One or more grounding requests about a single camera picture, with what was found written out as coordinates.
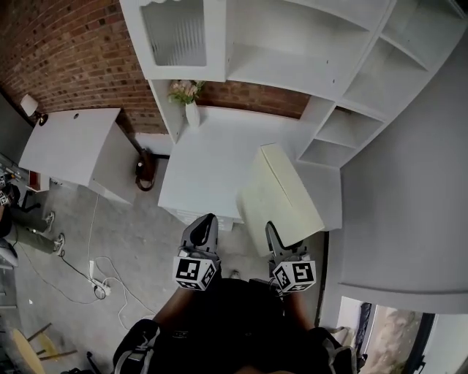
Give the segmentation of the white ribbed glass cabinet door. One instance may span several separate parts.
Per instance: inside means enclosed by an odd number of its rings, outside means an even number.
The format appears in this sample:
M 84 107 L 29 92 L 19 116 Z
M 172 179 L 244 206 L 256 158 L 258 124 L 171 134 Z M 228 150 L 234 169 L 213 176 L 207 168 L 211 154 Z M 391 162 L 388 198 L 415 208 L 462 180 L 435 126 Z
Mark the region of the white ribbed glass cabinet door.
M 119 0 L 148 80 L 223 82 L 226 0 Z

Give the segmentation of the white side desk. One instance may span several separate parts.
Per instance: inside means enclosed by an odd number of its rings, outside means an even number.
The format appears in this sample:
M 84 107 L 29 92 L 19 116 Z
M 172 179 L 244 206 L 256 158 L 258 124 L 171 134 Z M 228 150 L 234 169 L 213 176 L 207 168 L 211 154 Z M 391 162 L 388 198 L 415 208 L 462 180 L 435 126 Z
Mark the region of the white side desk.
M 116 123 L 119 113 L 118 108 L 52 112 L 45 125 L 34 127 L 19 166 L 131 205 L 138 152 Z

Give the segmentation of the person's right forearm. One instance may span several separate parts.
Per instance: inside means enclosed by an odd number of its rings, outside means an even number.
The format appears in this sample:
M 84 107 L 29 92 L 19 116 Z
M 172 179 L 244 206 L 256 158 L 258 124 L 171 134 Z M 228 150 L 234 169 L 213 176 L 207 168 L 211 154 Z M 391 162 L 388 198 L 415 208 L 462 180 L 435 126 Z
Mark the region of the person's right forearm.
M 315 328 L 306 309 L 302 292 L 293 292 L 283 297 L 284 315 L 297 328 L 309 331 Z

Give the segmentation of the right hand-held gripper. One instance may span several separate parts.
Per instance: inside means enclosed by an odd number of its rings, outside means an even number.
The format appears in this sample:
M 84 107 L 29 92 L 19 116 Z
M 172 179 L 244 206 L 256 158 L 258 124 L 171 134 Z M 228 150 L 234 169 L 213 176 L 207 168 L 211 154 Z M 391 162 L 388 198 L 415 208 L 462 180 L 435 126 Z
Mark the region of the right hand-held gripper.
M 281 293 L 305 291 L 316 283 L 316 264 L 304 241 L 284 246 L 271 221 L 265 225 L 265 236 L 272 253 L 268 262 L 270 277 Z

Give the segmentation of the grey metal rack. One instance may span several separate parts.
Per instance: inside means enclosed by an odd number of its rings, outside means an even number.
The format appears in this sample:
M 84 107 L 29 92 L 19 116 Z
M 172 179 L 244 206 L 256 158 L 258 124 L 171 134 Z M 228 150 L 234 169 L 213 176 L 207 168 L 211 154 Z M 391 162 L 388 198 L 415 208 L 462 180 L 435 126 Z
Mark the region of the grey metal rack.
M 0 310 L 13 310 L 16 305 L 15 268 L 18 255 L 12 245 L 0 238 Z

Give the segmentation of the white vase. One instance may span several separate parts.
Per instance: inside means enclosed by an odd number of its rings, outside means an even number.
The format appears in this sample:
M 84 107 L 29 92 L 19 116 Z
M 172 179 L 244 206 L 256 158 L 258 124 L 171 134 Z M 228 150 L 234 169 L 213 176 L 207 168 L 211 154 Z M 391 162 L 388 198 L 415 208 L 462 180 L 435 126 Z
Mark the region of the white vase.
M 200 127 L 200 112 L 195 101 L 185 105 L 186 119 L 189 126 L 193 129 Z

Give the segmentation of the white cubby shelf unit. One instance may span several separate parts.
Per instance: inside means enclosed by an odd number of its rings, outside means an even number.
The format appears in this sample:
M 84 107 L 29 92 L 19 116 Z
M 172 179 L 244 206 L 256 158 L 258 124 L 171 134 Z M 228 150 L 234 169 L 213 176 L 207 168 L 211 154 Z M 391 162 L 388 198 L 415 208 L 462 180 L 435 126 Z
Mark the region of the white cubby shelf unit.
M 341 168 L 422 91 L 468 27 L 468 0 L 389 0 L 349 85 L 298 160 Z

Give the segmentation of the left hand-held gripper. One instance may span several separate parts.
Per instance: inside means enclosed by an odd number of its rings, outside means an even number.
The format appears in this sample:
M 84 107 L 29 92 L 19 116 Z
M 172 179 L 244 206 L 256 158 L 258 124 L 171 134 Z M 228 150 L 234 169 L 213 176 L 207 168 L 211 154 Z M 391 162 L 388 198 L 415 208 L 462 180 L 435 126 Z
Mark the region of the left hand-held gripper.
M 205 291 L 221 260 L 217 254 L 219 224 L 213 213 L 200 216 L 185 228 L 173 260 L 173 280 L 183 289 Z

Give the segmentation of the white shade lamp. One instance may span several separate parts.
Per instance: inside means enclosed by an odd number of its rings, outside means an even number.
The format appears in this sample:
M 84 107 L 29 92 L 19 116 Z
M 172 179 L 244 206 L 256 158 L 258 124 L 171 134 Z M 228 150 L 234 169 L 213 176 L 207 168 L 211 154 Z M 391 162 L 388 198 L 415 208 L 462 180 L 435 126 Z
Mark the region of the white shade lamp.
M 39 111 L 39 103 L 31 95 L 26 94 L 20 101 L 20 105 L 29 118 L 34 118 L 38 126 L 44 126 L 48 115 Z

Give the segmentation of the person's black clothing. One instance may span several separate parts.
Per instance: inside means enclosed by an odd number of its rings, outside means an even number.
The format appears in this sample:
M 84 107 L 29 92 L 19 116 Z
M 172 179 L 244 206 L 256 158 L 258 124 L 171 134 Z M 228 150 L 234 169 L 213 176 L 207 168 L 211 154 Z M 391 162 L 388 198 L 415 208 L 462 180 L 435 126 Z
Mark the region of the person's black clothing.
M 114 353 L 113 374 L 358 374 L 355 350 L 322 327 L 297 328 L 283 297 L 265 284 L 216 279 L 177 330 L 138 321 Z

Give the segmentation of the person's left forearm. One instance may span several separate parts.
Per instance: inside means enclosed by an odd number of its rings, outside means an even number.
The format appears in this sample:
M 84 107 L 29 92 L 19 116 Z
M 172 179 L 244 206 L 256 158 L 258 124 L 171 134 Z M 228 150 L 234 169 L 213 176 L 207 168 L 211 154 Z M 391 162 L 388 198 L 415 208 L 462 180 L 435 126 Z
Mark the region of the person's left forearm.
M 184 289 L 178 287 L 171 298 L 153 317 L 161 329 L 177 330 L 186 324 L 186 320 L 195 303 L 202 297 L 204 291 Z

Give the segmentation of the pink flower bouquet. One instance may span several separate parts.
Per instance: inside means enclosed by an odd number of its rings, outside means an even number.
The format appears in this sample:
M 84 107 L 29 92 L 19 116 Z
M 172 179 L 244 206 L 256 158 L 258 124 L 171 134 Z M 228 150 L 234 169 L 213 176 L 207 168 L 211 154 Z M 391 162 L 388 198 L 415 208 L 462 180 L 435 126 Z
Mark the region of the pink flower bouquet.
M 179 104 L 191 104 L 200 95 L 205 84 L 202 80 L 172 80 L 169 85 L 168 99 Z

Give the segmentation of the yellow wooden stool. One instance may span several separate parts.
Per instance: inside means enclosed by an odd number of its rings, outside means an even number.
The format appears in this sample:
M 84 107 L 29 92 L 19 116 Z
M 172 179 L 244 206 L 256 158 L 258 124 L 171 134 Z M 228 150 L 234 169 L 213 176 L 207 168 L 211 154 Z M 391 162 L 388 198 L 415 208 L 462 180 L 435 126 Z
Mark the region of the yellow wooden stool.
M 14 328 L 12 330 L 13 342 L 23 361 L 34 374 L 47 374 L 43 365 L 44 362 L 57 362 L 78 352 L 76 349 L 63 352 L 57 351 L 53 341 L 45 334 L 52 325 L 52 323 L 46 324 L 29 337 L 26 337 L 19 329 Z

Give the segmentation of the brown bag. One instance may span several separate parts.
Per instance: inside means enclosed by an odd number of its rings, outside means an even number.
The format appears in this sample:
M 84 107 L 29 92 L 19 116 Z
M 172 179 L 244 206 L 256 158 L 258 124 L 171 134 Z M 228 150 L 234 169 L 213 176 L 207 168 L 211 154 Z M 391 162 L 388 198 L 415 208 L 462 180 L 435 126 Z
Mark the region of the brown bag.
M 147 150 L 142 150 L 135 167 L 135 183 L 141 191 L 147 192 L 154 187 L 157 168 L 157 157 Z

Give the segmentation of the dark framed window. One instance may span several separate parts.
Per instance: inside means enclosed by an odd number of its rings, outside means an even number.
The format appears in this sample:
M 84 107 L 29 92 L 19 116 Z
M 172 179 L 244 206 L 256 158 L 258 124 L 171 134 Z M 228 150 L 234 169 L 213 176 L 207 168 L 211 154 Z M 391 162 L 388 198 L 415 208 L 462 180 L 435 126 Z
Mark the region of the dark framed window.
M 364 361 L 358 374 L 412 374 L 424 367 L 435 320 L 432 313 L 342 297 L 335 337 Z

